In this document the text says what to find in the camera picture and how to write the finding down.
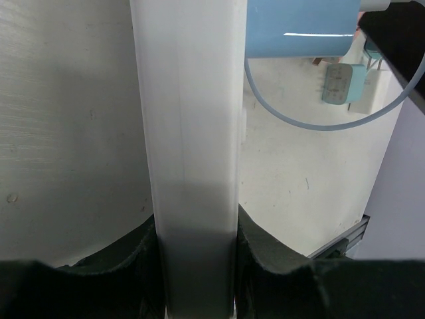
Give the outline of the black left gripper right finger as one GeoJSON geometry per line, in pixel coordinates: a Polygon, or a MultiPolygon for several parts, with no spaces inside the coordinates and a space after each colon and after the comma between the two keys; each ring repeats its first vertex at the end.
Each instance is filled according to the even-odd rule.
{"type": "Polygon", "coordinates": [[[238,211],[237,318],[423,318],[424,262],[309,259],[238,211]]]}

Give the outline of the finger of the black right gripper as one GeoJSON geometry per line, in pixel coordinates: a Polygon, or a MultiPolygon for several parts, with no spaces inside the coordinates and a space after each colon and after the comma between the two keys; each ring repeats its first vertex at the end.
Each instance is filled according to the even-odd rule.
{"type": "Polygon", "coordinates": [[[424,64],[424,2],[392,2],[385,11],[365,13],[359,26],[406,88],[424,64]]]}

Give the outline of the white power strip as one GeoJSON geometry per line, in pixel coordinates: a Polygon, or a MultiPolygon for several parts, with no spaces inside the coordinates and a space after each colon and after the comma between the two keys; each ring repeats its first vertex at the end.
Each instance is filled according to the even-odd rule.
{"type": "Polygon", "coordinates": [[[247,3],[132,1],[170,318],[230,318],[247,3]]]}

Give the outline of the dark teal plug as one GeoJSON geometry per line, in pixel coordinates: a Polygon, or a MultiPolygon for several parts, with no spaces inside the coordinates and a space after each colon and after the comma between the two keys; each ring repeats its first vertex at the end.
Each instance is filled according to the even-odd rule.
{"type": "Polygon", "coordinates": [[[363,47],[363,52],[368,57],[367,72],[371,71],[375,65],[377,65],[377,70],[380,70],[383,63],[383,57],[376,44],[370,40],[366,40],[363,47]]]}

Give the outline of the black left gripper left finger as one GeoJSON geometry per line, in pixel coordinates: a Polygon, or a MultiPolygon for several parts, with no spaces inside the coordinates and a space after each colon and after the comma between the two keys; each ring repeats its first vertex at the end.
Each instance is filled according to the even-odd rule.
{"type": "Polygon", "coordinates": [[[2,318],[164,318],[153,217],[73,266],[1,262],[2,318]]]}

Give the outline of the light blue plug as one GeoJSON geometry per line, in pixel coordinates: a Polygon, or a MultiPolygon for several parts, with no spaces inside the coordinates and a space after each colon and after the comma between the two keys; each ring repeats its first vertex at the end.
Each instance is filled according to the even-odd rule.
{"type": "Polygon", "coordinates": [[[249,0],[246,58],[344,56],[356,31],[357,0],[249,0]]]}

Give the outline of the white plug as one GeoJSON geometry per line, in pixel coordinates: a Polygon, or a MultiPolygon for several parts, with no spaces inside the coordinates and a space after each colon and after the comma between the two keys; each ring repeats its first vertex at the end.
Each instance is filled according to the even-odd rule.
{"type": "Polygon", "coordinates": [[[359,101],[349,104],[348,111],[371,115],[384,107],[385,96],[390,83],[389,70],[372,69],[367,73],[363,94],[359,101]]]}

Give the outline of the salmon pink plug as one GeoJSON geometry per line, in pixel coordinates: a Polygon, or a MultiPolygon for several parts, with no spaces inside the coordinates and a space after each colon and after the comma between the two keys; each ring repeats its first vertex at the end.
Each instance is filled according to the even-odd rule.
{"type": "Polygon", "coordinates": [[[337,64],[341,60],[341,57],[324,57],[324,58],[314,58],[312,60],[312,65],[319,66],[321,63],[328,64],[337,64]]]}

